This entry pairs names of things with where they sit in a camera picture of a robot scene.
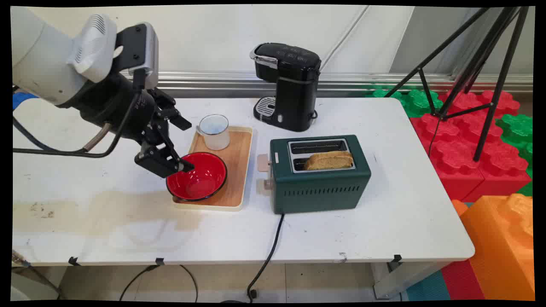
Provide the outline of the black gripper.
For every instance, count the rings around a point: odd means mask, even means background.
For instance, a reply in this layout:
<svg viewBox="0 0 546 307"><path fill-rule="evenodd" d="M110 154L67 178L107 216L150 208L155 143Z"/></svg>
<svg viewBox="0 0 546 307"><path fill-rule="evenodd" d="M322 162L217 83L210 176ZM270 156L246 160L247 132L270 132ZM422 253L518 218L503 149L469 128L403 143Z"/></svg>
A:
<svg viewBox="0 0 546 307"><path fill-rule="evenodd" d="M117 73L108 75L101 82L86 81L83 87L68 101L59 104L59 108L73 107L80 112L85 121L103 127L111 124L111 132L117 133L119 126L128 111L136 91L133 84L125 76ZM150 121L155 111L157 116L169 121L180 130L189 130L192 124L181 116L174 107L175 99L158 88L142 91L131 114L125 123L122 137L132 139L141 144L143 140L158 144L158 133L143 134L148 131ZM136 154L134 162L147 171L166 178L177 172L187 173L195 169L195 165L172 153L168 146L157 148L142 143L141 150Z"/></svg>

